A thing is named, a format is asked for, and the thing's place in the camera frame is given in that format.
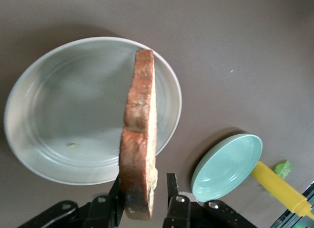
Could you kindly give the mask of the brown bread slice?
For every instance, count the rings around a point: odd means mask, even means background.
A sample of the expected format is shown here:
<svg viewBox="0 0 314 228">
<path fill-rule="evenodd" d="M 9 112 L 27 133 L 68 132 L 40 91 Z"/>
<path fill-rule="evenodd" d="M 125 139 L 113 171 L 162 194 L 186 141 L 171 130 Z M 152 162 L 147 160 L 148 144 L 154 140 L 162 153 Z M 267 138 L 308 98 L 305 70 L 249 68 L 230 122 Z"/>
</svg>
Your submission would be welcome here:
<svg viewBox="0 0 314 228">
<path fill-rule="evenodd" d="M 119 185 L 130 219 L 147 221 L 153 214 L 157 186 L 157 95 L 152 50 L 138 50 L 127 97 L 120 140 Z"/>
</svg>

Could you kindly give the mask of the green lettuce leaf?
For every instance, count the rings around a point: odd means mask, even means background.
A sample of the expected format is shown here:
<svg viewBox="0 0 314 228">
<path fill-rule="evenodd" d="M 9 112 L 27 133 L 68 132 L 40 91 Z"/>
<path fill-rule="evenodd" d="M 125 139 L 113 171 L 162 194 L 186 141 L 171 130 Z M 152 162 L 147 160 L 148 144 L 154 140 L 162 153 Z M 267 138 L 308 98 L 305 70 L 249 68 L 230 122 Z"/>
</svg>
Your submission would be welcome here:
<svg viewBox="0 0 314 228">
<path fill-rule="evenodd" d="M 281 179 L 285 180 L 285 178 L 291 172 L 292 163 L 289 160 L 281 160 L 272 165 L 270 169 L 275 172 Z"/>
</svg>

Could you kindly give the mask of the mint green plate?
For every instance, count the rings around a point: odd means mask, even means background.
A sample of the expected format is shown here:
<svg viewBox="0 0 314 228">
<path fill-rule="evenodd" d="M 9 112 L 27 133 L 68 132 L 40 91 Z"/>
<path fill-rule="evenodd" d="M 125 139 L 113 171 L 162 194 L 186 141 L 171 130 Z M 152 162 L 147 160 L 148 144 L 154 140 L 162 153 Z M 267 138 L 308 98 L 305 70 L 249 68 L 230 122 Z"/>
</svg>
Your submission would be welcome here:
<svg viewBox="0 0 314 228">
<path fill-rule="evenodd" d="M 216 144 L 193 173 L 191 189 L 196 200 L 217 200 L 234 190 L 252 172 L 262 149 L 260 137 L 252 134 L 236 134 Z"/>
</svg>

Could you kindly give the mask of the beige plate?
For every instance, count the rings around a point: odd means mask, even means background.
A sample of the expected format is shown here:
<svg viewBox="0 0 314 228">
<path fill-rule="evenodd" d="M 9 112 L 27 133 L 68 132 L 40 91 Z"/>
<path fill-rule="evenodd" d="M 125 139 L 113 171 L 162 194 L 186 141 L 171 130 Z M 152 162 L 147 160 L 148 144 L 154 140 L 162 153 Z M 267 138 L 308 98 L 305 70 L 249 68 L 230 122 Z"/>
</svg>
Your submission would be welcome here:
<svg viewBox="0 0 314 228">
<path fill-rule="evenodd" d="M 144 45 L 91 37 L 57 47 L 17 80 L 4 111 L 18 160 L 69 185 L 114 181 L 136 51 Z"/>
</svg>

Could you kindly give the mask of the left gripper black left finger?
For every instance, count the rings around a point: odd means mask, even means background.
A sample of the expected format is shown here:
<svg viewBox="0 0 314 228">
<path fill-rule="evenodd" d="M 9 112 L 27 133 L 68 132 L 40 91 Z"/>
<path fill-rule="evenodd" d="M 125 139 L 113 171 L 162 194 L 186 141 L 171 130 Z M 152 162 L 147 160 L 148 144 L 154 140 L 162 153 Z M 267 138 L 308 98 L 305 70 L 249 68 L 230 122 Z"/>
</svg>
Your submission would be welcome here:
<svg viewBox="0 0 314 228">
<path fill-rule="evenodd" d="M 83 228 L 118 228 L 124 207 L 117 176 L 107 195 L 99 195 L 93 199 Z"/>
</svg>

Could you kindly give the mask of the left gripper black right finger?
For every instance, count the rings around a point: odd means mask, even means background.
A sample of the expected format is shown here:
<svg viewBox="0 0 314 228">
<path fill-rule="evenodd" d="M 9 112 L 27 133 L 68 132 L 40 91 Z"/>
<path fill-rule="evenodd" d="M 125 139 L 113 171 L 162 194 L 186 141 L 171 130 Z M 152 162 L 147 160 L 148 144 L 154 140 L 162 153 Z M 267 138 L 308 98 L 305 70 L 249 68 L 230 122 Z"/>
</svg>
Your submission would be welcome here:
<svg viewBox="0 0 314 228">
<path fill-rule="evenodd" d="M 179 194 L 177 177 L 167 173 L 168 211 L 163 228 L 190 228 L 191 202 Z"/>
</svg>

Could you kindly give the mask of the yellow mustard squeeze bottle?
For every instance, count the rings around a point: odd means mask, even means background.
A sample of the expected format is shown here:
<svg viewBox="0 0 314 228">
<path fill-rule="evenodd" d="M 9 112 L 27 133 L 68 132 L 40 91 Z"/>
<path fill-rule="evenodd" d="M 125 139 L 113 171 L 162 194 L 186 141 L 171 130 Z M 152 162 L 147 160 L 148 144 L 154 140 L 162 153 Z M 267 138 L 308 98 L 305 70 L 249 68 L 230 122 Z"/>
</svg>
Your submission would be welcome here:
<svg viewBox="0 0 314 228">
<path fill-rule="evenodd" d="M 257 162 L 251 175 L 290 212 L 300 217 L 307 216 L 314 221 L 312 206 L 306 197 L 280 178 L 263 162 Z"/>
</svg>

